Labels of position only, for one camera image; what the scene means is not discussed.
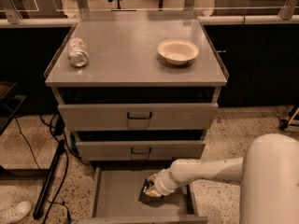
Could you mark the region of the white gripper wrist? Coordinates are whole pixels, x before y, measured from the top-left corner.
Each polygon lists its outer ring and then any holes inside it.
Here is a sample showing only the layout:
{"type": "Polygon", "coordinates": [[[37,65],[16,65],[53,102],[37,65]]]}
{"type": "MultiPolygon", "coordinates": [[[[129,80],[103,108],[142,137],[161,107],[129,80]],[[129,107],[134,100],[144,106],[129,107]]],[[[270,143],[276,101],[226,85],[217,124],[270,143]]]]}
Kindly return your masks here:
{"type": "Polygon", "coordinates": [[[162,195],[168,196],[179,188],[178,182],[175,181],[168,169],[150,175],[148,181],[154,182],[154,188],[150,187],[145,191],[145,194],[150,197],[161,198],[162,195]]]}

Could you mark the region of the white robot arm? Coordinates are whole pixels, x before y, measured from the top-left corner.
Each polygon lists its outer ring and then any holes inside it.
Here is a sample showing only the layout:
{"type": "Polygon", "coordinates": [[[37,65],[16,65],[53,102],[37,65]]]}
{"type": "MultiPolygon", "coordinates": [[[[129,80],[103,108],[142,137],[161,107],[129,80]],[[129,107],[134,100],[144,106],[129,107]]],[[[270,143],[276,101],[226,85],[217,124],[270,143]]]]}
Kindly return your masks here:
{"type": "Polygon", "coordinates": [[[200,179],[240,186],[239,224],[299,224],[299,141],[293,138],[262,135],[242,158],[173,161],[147,179],[143,192],[168,196],[200,179]]]}

